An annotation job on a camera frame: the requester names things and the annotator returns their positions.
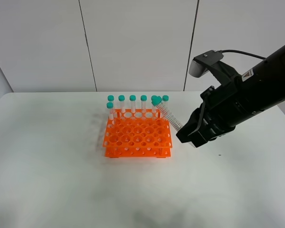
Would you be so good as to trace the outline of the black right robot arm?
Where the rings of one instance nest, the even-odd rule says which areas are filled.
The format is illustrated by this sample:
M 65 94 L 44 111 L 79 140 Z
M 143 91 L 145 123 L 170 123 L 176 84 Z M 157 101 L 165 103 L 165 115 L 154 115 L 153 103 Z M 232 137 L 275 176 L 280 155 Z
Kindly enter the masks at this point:
M 191 62 L 191 76 L 200 78 L 210 72 L 220 86 L 210 86 L 200 95 L 202 104 L 177 131 L 182 143 L 200 147 L 285 101 L 285 45 L 242 75 L 222 62 L 224 53 L 210 50 Z

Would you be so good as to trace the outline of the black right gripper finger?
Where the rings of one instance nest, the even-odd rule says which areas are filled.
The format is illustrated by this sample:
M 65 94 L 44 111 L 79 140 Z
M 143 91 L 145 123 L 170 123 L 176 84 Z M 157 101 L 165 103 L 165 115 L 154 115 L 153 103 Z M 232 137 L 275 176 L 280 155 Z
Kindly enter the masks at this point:
M 176 133 L 181 143 L 203 143 L 204 139 L 198 132 L 200 108 L 197 108 L 191 114 L 188 122 Z
M 199 115 L 192 114 L 189 121 L 189 138 L 194 146 L 200 147 L 209 141 L 215 140 L 222 134 L 222 129 L 208 114 L 204 114 L 199 129 Z

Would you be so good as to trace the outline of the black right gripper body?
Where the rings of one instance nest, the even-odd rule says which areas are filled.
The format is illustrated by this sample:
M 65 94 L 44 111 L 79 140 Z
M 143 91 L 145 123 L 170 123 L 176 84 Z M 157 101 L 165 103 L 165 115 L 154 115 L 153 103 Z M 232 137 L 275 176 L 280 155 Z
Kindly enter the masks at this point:
M 247 120 L 247 81 L 235 77 L 227 85 L 221 85 L 216 90 L 203 94 L 200 106 L 200 127 L 204 114 L 211 116 L 225 135 L 235 129 L 237 125 Z

